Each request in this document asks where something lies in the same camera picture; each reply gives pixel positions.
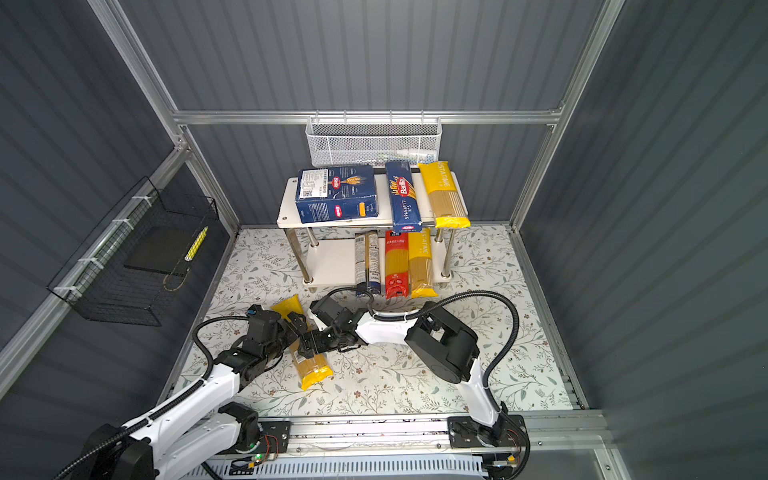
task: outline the red spaghetti package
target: red spaghetti package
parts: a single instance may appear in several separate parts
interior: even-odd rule
[[[408,234],[388,231],[384,243],[386,297],[408,296]]]

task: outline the shelf top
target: shelf top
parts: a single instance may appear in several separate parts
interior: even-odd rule
[[[419,213],[422,216],[422,224],[425,227],[434,227],[435,214],[432,212],[432,205],[429,203],[424,180],[419,172],[413,172],[413,190],[416,193],[416,203],[419,205]],[[453,181],[456,184],[458,195],[464,203],[462,189],[458,185],[456,175],[451,172]],[[285,193],[283,193],[283,202],[280,205],[280,213],[277,217],[277,226],[280,228],[304,228],[304,227],[391,227],[392,226],[392,204],[389,202],[389,186],[386,181],[386,174],[377,174],[374,176],[376,183],[376,203],[379,206],[379,216],[352,218],[348,220],[334,220],[328,222],[301,223],[299,209],[296,208],[296,187],[298,178],[288,179]]]

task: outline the floor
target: floor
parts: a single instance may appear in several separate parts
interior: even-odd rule
[[[316,229],[318,238],[351,238],[350,229]],[[301,231],[306,249],[309,241]],[[571,403],[563,387],[552,351],[539,324],[531,296],[509,240],[508,227],[479,226],[457,230],[453,249],[453,281],[438,288],[441,296],[470,289],[494,290],[509,297],[520,314],[515,347],[491,375],[491,390],[510,410],[567,409]],[[207,318],[242,315],[252,303],[265,308],[296,293],[306,310],[327,290],[310,293],[282,230],[242,230],[216,290]],[[351,296],[337,294],[342,304],[355,306]],[[378,310],[411,310],[424,299],[380,299]],[[508,338],[511,315],[492,299],[467,299],[446,307],[467,323],[479,337],[483,365]],[[214,356],[226,349],[247,325],[224,320],[200,332]],[[466,405],[456,388],[425,369],[406,346],[371,345],[353,352],[327,353],[334,376],[303,391],[290,356],[252,382],[237,401],[251,405],[262,416],[368,415],[390,413],[464,412]],[[200,350],[193,348],[180,383],[194,381],[204,370]]]

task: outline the white wire basket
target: white wire basket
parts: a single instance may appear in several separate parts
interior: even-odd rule
[[[388,161],[429,164],[438,160],[442,124],[326,124],[306,123],[312,165],[335,167],[365,164],[382,167]]]

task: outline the pasta box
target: pasta box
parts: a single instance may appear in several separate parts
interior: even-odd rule
[[[355,165],[301,170],[296,208],[301,223],[379,216],[373,167]]]
[[[392,230],[397,233],[422,231],[422,216],[413,190],[411,165],[406,161],[391,161],[385,167],[392,205]]]

